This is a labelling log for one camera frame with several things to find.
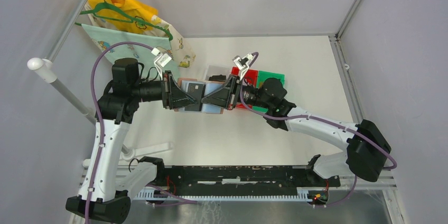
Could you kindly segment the tan leather card holder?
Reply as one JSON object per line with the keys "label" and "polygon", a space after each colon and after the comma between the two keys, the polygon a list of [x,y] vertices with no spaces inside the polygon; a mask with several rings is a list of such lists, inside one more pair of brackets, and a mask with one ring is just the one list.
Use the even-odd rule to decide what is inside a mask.
{"label": "tan leather card holder", "polygon": [[[210,94],[211,92],[217,90],[223,84],[223,82],[199,81],[197,79],[179,78],[178,79],[178,85],[186,93],[187,93],[186,86],[187,86],[188,82],[203,82],[206,85],[205,86],[205,91],[204,91],[204,94],[203,94],[202,98],[205,95]],[[223,108],[216,107],[216,106],[213,106],[213,105],[208,105],[208,104],[202,104],[202,110],[200,112],[197,112],[197,111],[185,111],[185,107],[176,109],[175,111],[187,112],[187,113],[222,114],[223,113]]]}

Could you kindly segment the black credit card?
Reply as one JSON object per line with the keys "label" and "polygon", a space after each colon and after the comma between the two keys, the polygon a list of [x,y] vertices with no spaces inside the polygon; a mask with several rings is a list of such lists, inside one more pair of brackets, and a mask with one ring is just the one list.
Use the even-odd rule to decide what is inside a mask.
{"label": "black credit card", "polygon": [[206,85],[203,82],[188,82],[186,86],[186,91],[190,96],[192,96],[197,101],[197,103],[185,107],[185,111],[200,112],[202,110],[201,99],[205,91],[205,86]]}

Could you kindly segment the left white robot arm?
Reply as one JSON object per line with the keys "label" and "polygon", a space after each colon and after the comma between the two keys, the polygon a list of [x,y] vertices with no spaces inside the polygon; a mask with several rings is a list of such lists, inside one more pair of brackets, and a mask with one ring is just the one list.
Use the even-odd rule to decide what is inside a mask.
{"label": "left white robot arm", "polygon": [[161,185],[166,179],[161,158],[144,156],[122,181],[116,180],[124,139],[141,102],[161,101],[167,109],[193,105],[194,98],[175,81],[166,61],[155,60],[159,81],[141,78],[133,58],[118,59],[113,78],[103,96],[96,99],[96,137],[85,180],[77,195],[66,201],[66,209],[85,219],[123,223],[131,202],[149,183]]}

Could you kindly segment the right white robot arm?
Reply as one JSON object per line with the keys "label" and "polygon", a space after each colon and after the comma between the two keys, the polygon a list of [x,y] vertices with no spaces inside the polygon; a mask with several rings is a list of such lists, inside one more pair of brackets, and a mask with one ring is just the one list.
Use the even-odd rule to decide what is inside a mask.
{"label": "right white robot arm", "polygon": [[305,179],[312,186],[333,176],[351,174],[377,182],[383,170],[397,166],[396,161],[386,166],[387,160],[391,160],[391,147],[373,122],[364,119],[355,124],[323,118],[287,101],[286,95],[279,79],[268,78],[256,88],[244,86],[237,76],[232,76],[223,86],[202,97],[201,102],[227,110],[238,104],[248,111],[265,108],[265,113],[258,114],[272,128],[307,134],[340,149],[335,154],[312,157],[305,171]]}

